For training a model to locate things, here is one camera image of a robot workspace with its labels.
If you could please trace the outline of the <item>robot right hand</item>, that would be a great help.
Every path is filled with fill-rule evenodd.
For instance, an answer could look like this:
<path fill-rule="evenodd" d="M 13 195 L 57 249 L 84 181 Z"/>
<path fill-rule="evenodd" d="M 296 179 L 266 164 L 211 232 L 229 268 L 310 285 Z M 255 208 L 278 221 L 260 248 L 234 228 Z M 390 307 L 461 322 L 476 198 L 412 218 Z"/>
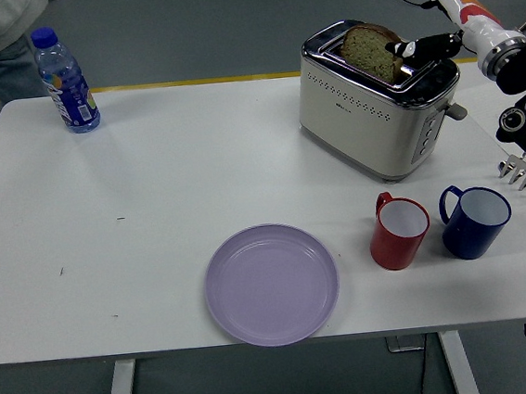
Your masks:
<path fill-rule="evenodd" d="M 385 44 L 386 50 L 395 57 L 428 62 L 454 57 L 461 47 L 466 47 L 477 55 L 480 62 L 485 62 L 508 48 L 518 49 L 526 45 L 526 36 L 504 29 L 501 21 L 478 0 L 430 0 L 422 6 L 426 9 L 438 7 L 458 31 Z"/>

